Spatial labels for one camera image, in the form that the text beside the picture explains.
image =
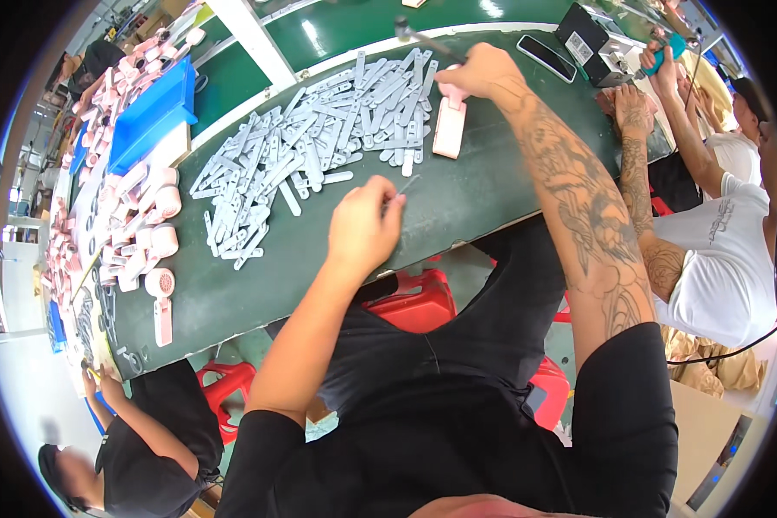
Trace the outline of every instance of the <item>black pants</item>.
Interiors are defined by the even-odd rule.
[[[648,180],[653,188],[651,198],[662,198],[673,212],[689,211],[703,201],[702,191],[685,167],[679,151],[649,163]],[[661,214],[654,208],[654,215]]]
[[[540,215],[473,244],[498,264],[469,305],[432,332],[401,331],[355,299],[319,390],[329,409],[342,415],[374,390],[438,373],[474,371],[526,387],[564,295],[559,255]]]

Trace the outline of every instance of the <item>black t-shirt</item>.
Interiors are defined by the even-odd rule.
[[[285,416],[246,414],[216,515],[398,517],[491,493],[545,512],[665,516],[676,439],[659,326],[646,323],[582,366],[572,448],[488,380],[429,376],[369,396],[308,444]]]
[[[83,61],[69,79],[67,88],[72,100],[77,101],[83,90],[92,86],[107,68],[115,66],[126,54],[109,41],[93,41],[83,53]]]
[[[116,518],[178,518],[201,492],[179,463],[158,457],[120,417],[109,424],[95,471],[104,470],[104,510]]]

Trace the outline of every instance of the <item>white t-shirt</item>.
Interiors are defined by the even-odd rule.
[[[663,324],[726,347],[745,346],[777,320],[774,264],[762,220],[768,195],[726,172],[722,197],[654,218],[657,237],[687,251],[670,301],[654,296]]]
[[[719,167],[737,180],[756,186],[762,183],[759,149],[742,133],[715,133],[705,141],[705,148],[712,149]],[[707,192],[703,192],[703,198],[705,202],[713,200]]]

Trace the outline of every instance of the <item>red plastic stool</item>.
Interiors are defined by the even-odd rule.
[[[452,291],[439,269],[424,270],[411,277],[404,271],[397,272],[398,290],[401,294],[420,287],[419,294],[390,295],[363,307],[391,322],[398,329],[414,333],[427,333],[449,322],[457,314]]]
[[[567,307],[555,314],[553,322],[565,322],[567,324],[571,324],[572,320],[570,320],[570,296],[566,290],[564,291],[564,300],[567,301]]]
[[[567,405],[570,382],[554,361],[544,357],[529,384],[534,386],[527,401],[534,409],[535,422],[541,428],[554,429]]]
[[[221,374],[222,377],[205,386],[205,374],[208,372]],[[256,376],[256,368],[246,361],[234,366],[226,366],[210,360],[207,362],[207,365],[196,372],[196,376],[199,379],[202,392],[205,393],[207,403],[210,405],[210,410],[218,418],[218,430],[222,434],[222,442],[229,444],[235,441],[238,434],[238,426],[228,423],[230,414],[222,408],[222,402],[236,390],[241,390],[242,399],[247,401],[250,384],[253,382],[253,377]]]

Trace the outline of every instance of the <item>blue plastic bin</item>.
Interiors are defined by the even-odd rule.
[[[81,123],[81,119],[75,119],[76,124]],[[78,171],[78,167],[83,164],[83,160],[86,158],[87,148],[84,148],[80,141],[83,138],[83,134],[86,132],[86,128],[89,127],[89,122],[83,123],[80,131],[78,132],[78,138],[75,139],[75,154],[72,157],[72,162],[69,163],[69,175],[74,175],[75,171]]]
[[[187,56],[141,94],[115,122],[107,171],[125,175],[180,123],[195,124],[196,72]]]

